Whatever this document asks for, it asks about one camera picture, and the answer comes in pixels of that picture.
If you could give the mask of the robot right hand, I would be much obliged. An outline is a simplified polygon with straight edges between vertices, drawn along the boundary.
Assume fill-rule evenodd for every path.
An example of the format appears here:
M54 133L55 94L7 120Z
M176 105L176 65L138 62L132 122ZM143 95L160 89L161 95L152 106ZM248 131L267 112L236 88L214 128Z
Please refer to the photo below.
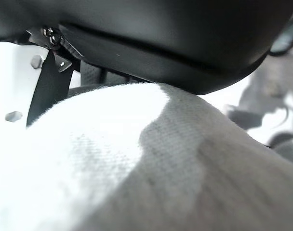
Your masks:
M201 95L251 74L293 0L0 0L0 41Z

